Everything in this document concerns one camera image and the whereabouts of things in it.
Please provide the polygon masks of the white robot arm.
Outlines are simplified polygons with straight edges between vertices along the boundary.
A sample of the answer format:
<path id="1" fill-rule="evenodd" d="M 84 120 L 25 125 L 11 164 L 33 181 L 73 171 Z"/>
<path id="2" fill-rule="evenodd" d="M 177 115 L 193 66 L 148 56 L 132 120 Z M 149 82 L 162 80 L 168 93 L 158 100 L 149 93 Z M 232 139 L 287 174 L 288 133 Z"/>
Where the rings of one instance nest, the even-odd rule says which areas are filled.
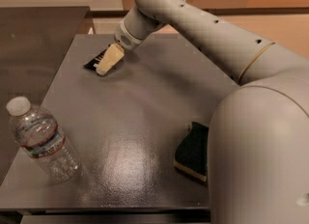
<path id="1" fill-rule="evenodd" d="M 211 224 L 309 224 L 309 60 L 186 0 L 134 0 L 129 51 L 172 26 L 235 85 L 208 135 Z"/>

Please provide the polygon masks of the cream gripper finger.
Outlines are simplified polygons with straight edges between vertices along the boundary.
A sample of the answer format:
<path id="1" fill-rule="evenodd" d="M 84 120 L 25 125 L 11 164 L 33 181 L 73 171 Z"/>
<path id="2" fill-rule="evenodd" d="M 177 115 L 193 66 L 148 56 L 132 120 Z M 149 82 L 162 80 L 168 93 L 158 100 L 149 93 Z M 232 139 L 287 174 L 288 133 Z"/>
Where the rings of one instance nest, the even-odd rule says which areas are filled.
<path id="1" fill-rule="evenodd" d="M 124 56 L 125 51 L 119 44 L 110 44 L 106 50 L 98 56 L 98 62 L 95 63 L 97 74 L 107 74 Z"/>

